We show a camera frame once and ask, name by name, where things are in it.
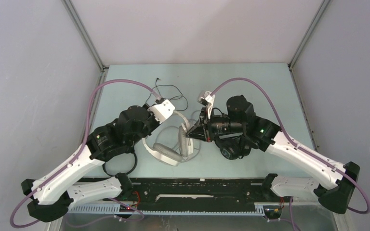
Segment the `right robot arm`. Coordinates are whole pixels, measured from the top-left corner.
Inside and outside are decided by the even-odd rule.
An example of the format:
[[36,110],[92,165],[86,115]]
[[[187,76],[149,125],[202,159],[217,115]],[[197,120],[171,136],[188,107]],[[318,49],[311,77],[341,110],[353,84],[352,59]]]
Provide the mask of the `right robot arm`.
[[242,159],[251,150],[278,156],[306,172],[308,178],[292,178],[269,174],[261,187],[267,201],[278,197],[316,199],[337,214],[344,214],[355,190],[360,168],[327,158],[297,142],[272,121],[259,117],[253,105],[242,95],[230,97],[227,113],[215,115],[212,103],[201,100],[199,118],[187,132],[188,138],[213,142],[228,160]]

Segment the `black blue gaming headset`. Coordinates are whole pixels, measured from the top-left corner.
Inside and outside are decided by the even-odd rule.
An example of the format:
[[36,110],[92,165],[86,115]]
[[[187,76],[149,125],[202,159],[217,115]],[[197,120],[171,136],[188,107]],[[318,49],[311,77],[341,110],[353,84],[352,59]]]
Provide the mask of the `black blue gaming headset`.
[[221,155],[228,160],[243,159],[251,153],[252,149],[242,133],[216,136],[214,143]]

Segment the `small black on-ear headphones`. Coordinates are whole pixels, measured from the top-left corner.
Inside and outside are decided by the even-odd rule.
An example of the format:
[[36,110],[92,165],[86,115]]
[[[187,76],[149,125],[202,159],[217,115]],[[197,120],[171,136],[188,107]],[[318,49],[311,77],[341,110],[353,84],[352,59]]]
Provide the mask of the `small black on-ear headphones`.
[[135,152],[121,154],[113,157],[110,162],[102,165],[102,169],[108,176],[116,176],[118,173],[132,173],[138,164],[138,157]]

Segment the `white grey gaming headset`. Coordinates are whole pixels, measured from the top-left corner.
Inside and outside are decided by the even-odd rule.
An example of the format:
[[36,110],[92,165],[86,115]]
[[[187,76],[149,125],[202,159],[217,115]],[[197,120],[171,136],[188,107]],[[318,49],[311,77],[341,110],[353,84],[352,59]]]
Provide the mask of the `white grey gaming headset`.
[[163,128],[157,134],[152,145],[149,145],[147,138],[143,138],[142,143],[152,157],[176,167],[194,159],[200,152],[201,142],[186,136],[186,132],[191,128],[194,121],[187,119],[178,111],[175,111],[174,115],[182,118],[181,125]]

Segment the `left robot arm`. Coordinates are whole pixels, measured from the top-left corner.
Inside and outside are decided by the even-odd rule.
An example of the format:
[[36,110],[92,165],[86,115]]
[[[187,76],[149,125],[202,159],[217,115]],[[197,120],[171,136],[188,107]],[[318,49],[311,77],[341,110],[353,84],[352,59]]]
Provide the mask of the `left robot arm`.
[[112,158],[134,153],[134,146],[163,121],[157,105],[131,106],[111,123],[96,128],[62,165],[41,179],[21,183],[24,195],[32,200],[27,205],[29,215],[51,222],[86,203],[105,198],[130,199],[133,187],[126,173],[97,182],[77,182]]

